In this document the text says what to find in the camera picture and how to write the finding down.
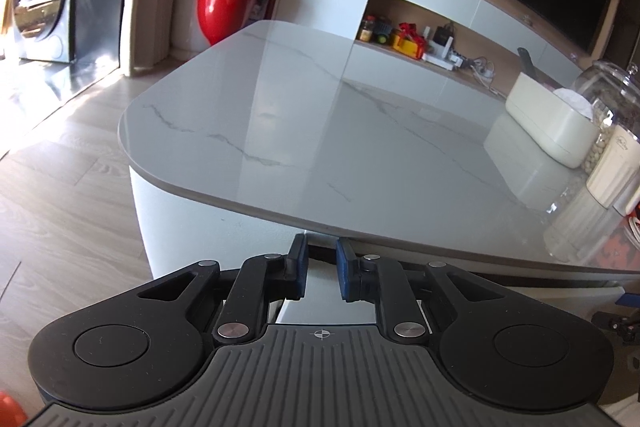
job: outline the glass jar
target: glass jar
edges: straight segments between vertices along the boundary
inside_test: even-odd
[[[640,136],[640,88],[633,78],[637,72],[638,68],[625,71],[611,62],[596,60],[572,86],[591,103],[593,123],[600,128],[600,135],[582,163],[587,174],[598,164],[613,126],[619,124]]]
[[[373,15],[367,15],[360,24],[360,31],[358,32],[358,40],[362,42],[369,42],[373,36],[373,28],[376,25],[376,18]]]

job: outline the toy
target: toy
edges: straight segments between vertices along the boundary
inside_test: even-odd
[[[376,19],[376,25],[373,28],[373,36],[376,42],[378,44],[388,44],[393,28],[389,19],[386,17],[378,17]]]
[[[391,47],[407,57],[420,60],[427,41],[418,35],[415,24],[403,22],[398,27],[400,31],[393,34]]]

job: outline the ribbed rubber surface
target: ribbed rubber surface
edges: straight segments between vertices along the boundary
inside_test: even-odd
[[[374,326],[270,325],[263,338],[221,347],[183,393],[145,410],[103,414],[51,405],[33,427],[598,427],[595,406],[526,415],[479,403],[440,373],[427,350]],[[100,383],[95,383],[96,393]]]

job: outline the countertop edge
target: countertop edge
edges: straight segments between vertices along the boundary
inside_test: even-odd
[[[328,227],[315,221],[309,221],[306,219],[295,218],[287,216],[286,214],[279,214],[277,212],[271,212],[264,210],[263,208],[257,208],[248,204],[237,203],[234,201],[217,198],[215,196],[209,196],[191,190],[189,188],[177,187],[176,185],[159,180],[149,172],[145,171],[136,161],[131,158],[127,150],[122,146],[122,140],[120,137],[120,122],[118,122],[118,143],[125,153],[129,166],[146,180],[148,183],[154,185],[164,192],[178,196],[179,198],[185,198],[198,203],[208,204],[229,210],[231,212],[237,212],[245,216],[256,217],[257,219],[264,219],[265,221],[271,221],[273,223],[280,223],[288,227],[294,227],[297,229],[309,230],[311,232],[324,233],[334,237],[348,237],[354,241],[361,243],[368,243],[379,247],[394,248],[396,250],[405,250],[414,253],[424,253],[427,255],[434,255],[440,257],[449,257],[452,259],[461,259],[463,261],[472,261],[482,264],[493,264],[503,266],[513,266],[518,268],[531,268],[536,270],[556,271],[556,272],[570,272],[570,273],[609,273],[612,275],[620,275],[625,279],[628,279],[632,275],[640,275],[640,271],[626,271],[626,270],[613,270],[607,268],[594,268],[588,266],[572,266],[568,264],[549,264],[539,263],[537,261],[526,261],[524,259],[510,259],[508,257],[500,257],[497,255],[491,255],[486,253],[473,253],[462,250],[451,250],[443,247],[428,247],[420,243],[412,243],[410,241],[402,241],[400,239],[389,239],[373,234],[353,232],[352,230],[339,229],[335,227]]]

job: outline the white tissue box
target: white tissue box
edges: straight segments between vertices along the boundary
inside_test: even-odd
[[[551,158],[579,166],[600,130],[533,78],[520,73],[506,102],[507,112]]]

